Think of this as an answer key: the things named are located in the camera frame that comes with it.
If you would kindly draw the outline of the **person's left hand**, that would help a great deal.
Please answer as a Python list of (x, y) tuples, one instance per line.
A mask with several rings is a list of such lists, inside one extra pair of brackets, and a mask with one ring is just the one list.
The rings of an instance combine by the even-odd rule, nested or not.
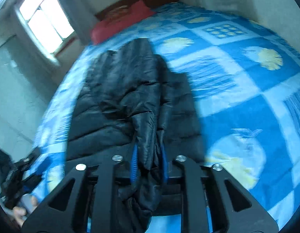
[(13, 208), (13, 218), (17, 224), (22, 227), (27, 217), (38, 207), (40, 204), (38, 199), (33, 195), (25, 195), (21, 199), (21, 206)]

